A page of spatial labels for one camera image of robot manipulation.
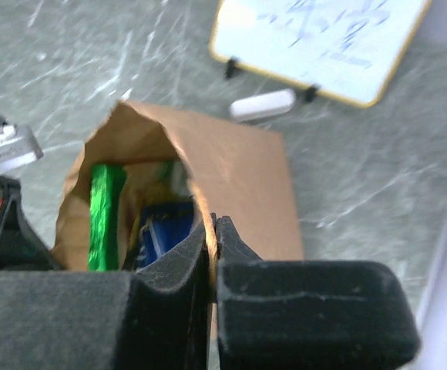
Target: gray table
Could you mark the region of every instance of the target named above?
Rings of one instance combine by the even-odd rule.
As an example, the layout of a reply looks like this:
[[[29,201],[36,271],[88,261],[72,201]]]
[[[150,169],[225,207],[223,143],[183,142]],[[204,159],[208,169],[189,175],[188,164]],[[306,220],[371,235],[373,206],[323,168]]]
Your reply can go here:
[[[53,244],[62,180],[115,100],[228,117],[235,99],[283,86],[224,81],[207,43],[216,1],[0,0],[0,109],[35,129],[25,212]],[[327,99],[255,123],[284,134],[308,258],[373,259],[416,309],[447,212],[447,49],[416,42],[384,99]]]

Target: white eraser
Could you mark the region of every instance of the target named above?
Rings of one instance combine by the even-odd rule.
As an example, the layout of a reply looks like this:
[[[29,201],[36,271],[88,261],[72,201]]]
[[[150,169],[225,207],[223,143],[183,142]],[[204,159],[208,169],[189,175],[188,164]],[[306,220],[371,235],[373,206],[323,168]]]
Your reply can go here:
[[[283,89],[236,100],[230,104],[229,110],[232,119],[241,122],[286,113],[294,103],[294,90]]]

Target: brown paper bag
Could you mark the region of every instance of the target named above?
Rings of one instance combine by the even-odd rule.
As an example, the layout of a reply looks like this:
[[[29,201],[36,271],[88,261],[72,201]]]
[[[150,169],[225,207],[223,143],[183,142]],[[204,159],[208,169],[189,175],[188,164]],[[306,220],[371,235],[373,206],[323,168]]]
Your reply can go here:
[[[205,196],[209,211],[230,216],[244,242],[263,259],[303,258],[280,134],[130,101],[118,103],[86,141],[66,177],[54,257],[68,270],[87,269],[92,165],[177,157]]]

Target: black clip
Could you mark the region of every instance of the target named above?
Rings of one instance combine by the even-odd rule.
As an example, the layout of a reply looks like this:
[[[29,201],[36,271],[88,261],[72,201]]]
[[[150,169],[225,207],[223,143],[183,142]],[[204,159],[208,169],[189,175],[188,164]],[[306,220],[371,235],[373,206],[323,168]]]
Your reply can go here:
[[[304,91],[304,102],[311,103],[318,95],[319,86],[311,85]]]
[[[227,68],[225,69],[225,79],[231,79],[234,76],[234,73],[237,71],[237,59],[230,58],[227,62]]]

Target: whiteboard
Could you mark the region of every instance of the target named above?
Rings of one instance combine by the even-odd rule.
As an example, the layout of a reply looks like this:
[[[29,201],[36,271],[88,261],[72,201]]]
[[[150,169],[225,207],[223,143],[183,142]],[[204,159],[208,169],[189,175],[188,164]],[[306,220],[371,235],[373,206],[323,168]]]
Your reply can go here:
[[[368,107],[385,87],[430,0],[220,0],[210,53]]]

